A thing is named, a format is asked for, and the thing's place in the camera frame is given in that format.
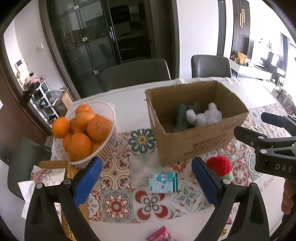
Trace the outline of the right hand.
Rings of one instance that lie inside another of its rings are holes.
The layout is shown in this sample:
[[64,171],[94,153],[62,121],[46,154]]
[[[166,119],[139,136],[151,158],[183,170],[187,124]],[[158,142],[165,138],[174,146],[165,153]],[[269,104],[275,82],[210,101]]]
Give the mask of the right hand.
[[295,204],[295,183],[291,180],[285,179],[281,210],[284,214],[289,215]]

